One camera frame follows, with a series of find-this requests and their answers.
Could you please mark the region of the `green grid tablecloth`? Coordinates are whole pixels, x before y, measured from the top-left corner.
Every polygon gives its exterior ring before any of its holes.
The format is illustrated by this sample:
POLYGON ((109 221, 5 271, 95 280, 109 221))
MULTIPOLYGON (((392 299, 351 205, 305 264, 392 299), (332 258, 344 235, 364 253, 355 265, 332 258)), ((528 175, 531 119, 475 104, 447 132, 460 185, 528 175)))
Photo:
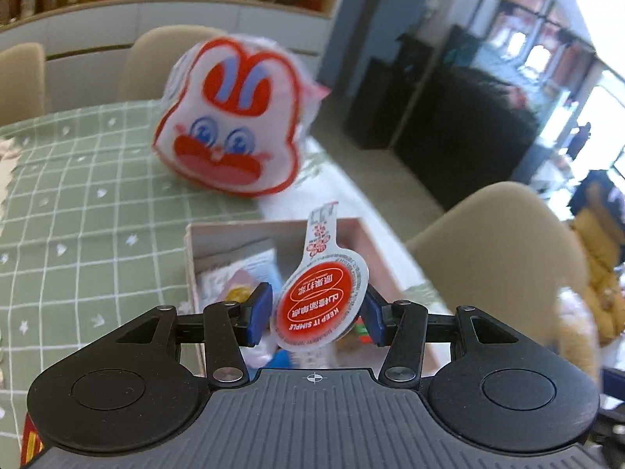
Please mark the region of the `green grid tablecloth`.
POLYGON ((198 188, 153 153, 152 100, 6 125, 18 160, 1 206, 1 463, 19 464, 25 395, 48 366, 159 304, 189 313, 184 233, 298 220, 329 201, 360 219, 389 264, 394 297, 443 301, 346 173, 316 141, 296 183, 246 199, 198 188))

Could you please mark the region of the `beige chair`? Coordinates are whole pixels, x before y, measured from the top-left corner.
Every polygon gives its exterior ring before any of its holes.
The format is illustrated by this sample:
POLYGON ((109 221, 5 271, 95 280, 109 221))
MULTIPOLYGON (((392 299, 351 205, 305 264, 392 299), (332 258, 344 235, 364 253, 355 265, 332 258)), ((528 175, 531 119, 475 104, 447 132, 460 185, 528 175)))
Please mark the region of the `beige chair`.
POLYGON ((583 300, 586 257, 531 188, 482 188, 406 248, 448 310, 475 306, 600 381, 598 329, 583 300))
POLYGON ((21 43, 0 54, 0 124, 46 114, 46 56, 40 43, 21 43))
POLYGON ((203 25, 175 24, 140 36, 126 58, 116 100, 156 100, 162 97, 171 69, 187 50, 226 31, 203 25))

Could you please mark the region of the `black fish tank stand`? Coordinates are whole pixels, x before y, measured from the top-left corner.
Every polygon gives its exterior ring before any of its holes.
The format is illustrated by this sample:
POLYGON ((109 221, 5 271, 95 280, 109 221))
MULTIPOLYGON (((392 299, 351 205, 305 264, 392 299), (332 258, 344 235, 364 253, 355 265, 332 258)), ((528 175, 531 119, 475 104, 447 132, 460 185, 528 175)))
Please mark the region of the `black fish tank stand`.
POLYGON ((362 149, 390 148, 443 209, 488 185, 529 184, 539 119, 524 91, 478 68, 481 40, 452 29, 442 59, 414 35, 370 60, 343 129, 362 149))

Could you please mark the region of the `magenta noodle snack packet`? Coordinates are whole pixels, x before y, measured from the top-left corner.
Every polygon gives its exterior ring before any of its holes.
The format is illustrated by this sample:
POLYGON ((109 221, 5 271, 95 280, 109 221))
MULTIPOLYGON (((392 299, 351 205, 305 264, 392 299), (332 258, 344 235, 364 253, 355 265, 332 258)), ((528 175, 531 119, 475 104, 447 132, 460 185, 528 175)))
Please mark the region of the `magenta noodle snack packet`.
POLYGON ((43 443, 29 413, 24 416, 22 445, 20 452, 20 467, 24 468, 43 451, 43 443))

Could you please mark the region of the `red white bunny bag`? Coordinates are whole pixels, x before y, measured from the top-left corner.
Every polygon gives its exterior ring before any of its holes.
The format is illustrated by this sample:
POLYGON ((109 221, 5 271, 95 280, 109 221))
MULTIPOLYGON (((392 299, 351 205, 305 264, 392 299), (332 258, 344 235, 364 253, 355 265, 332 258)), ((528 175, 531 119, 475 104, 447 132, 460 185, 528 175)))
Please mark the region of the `red white bunny bag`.
POLYGON ((173 172, 243 196, 281 193, 301 169, 329 88, 274 40, 227 34, 197 43, 168 76, 152 148, 173 172))

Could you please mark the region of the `red round lid cup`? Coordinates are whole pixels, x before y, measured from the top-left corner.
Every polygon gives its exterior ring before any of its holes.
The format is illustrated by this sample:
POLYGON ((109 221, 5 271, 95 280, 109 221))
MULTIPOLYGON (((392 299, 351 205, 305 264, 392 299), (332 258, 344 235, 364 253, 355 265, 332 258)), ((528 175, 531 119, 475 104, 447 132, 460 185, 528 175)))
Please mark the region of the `red round lid cup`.
POLYGON ((338 245, 338 203, 309 213, 303 255, 274 303, 270 330, 280 348, 313 351, 339 339, 356 321, 369 284, 369 267, 338 245))

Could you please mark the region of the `beige chair right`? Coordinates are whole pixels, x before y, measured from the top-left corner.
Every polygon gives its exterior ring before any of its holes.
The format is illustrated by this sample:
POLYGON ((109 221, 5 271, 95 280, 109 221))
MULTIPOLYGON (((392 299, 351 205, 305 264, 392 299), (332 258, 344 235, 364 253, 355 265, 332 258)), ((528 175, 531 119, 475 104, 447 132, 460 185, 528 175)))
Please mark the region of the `beige chair right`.
POLYGON ((448 310, 475 306, 600 381, 598 329, 583 300, 586 257, 531 188, 482 188, 406 248, 448 310))

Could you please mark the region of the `beige chair far left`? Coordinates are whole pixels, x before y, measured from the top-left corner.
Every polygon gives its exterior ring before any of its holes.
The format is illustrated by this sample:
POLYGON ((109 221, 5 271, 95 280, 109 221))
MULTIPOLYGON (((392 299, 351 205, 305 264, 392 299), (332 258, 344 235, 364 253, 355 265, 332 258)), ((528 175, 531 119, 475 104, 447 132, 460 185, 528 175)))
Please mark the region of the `beige chair far left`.
POLYGON ((46 56, 40 43, 21 43, 0 54, 0 124, 46 114, 46 56))

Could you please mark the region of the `white sideboard cabinet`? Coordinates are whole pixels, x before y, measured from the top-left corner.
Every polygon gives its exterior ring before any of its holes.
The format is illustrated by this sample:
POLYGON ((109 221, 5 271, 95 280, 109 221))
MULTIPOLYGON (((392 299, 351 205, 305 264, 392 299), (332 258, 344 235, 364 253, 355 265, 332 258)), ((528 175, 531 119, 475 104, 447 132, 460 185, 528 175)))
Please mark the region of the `white sideboard cabinet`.
POLYGON ((40 43, 46 107, 120 100, 132 48, 153 29, 208 27, 271 38, 318 73, 342 0, 1 0, 1 46, 40 43))

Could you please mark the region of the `beige chair far middle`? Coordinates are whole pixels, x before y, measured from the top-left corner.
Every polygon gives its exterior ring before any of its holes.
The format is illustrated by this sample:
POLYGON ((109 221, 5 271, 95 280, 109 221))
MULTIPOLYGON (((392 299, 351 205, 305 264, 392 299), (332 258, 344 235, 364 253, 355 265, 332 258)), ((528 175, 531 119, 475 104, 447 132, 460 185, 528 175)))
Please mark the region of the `beige chair far middle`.
POLYGON ((116 100, 156 100, 162 97, 171 69, 187 50, 226 31, 203 25, 175 24, 140 36, 126 58, 116 100))

